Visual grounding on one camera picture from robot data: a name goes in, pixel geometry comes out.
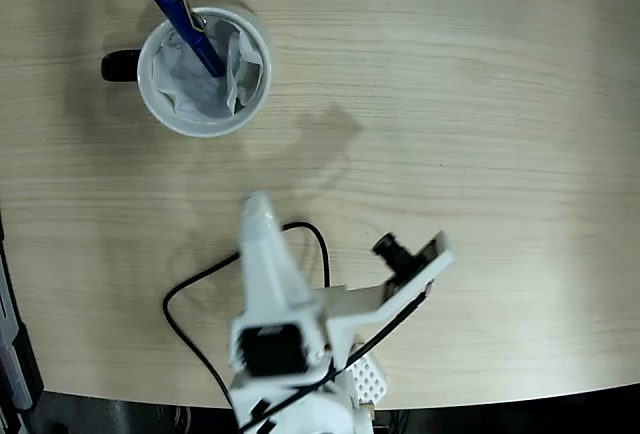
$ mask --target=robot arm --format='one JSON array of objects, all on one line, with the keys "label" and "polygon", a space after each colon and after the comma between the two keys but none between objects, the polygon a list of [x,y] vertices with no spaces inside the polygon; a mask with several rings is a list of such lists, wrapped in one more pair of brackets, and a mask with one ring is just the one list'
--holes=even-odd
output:
[{"label": "robot arm", "polygon": [[[371,433],[370,412],[358,401],[352,374],[342,371],[356,328],[391,319],[452,262],[444,233],[415,256],[387,234],[373,250],[393,275],[355,290],[310,288],[263,192],[245,199],[240,236],[245,310],[232,321],[230,339],[235,371],[230,394],[238,424],[246,425],[301,387],[322,383],[247,432]],[[323,383],[331,372],[338,374]]]}]

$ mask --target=wooden table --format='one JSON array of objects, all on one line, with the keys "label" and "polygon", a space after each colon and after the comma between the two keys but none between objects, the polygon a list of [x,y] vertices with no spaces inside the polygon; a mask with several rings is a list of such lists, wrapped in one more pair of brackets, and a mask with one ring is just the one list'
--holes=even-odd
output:
[{"label": "wooden table", "polygon": [[[151,0],[2,0],[0,208],[47,389],[223,405],[160,300],[235,248],[255,188],[321,228],[335,284],[387,275],[387,231],[448,232],[454,265],[375,351],[382,407],[640,381],[640,0],[191,0],[229,1],[267,24],[275,82],[199,140],[100,78],[161,21]],[[238,269],[173,305],[227,380]]]}]

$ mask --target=mug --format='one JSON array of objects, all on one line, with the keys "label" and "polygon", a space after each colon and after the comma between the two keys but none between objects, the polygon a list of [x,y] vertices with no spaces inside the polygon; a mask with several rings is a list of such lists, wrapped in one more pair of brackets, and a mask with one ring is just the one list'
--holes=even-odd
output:
[{"label": "mug", "polygon": [[203,17],[215,16],[229,20],[245,30],[262,56],[262,76],[255,95],[246,106],[241,107],[229,119],[197,122],[184,119],[175,113],[173,102],[158,91],[152,81],[153,59],[160,46],[173,32],[168,20],[156,27],[140,50],[115,51],[102,59],[102,78],[111,82],[137,81],[140,95],[147,109],[169,129],[190,137],[218,137],[237,131],[249,122],[264,105],[271,89],[273,67],[271,41],[267,30],[252,12],[238,6],[223,5],[197,7],[195,14]]}]

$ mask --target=mug handle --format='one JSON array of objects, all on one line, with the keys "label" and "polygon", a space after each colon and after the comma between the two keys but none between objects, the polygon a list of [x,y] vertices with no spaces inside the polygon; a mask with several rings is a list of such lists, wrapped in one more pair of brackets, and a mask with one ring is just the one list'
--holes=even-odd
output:
[{"label": "mug handle", "polygon": [[102,58],[102,78],[109,82],[135,82],[139,57],[140,49],[110,52]]}]

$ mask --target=pen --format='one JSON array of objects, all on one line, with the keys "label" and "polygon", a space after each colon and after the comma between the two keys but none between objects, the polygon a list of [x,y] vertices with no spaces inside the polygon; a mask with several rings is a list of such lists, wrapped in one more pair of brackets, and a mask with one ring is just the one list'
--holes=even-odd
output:
[{"label": "pen", "polygon": [[186,42],[213,77],[224,76],[226,66],[204,31],[205,20],[191,12],[187,0],[154,0],[180,37]]}]

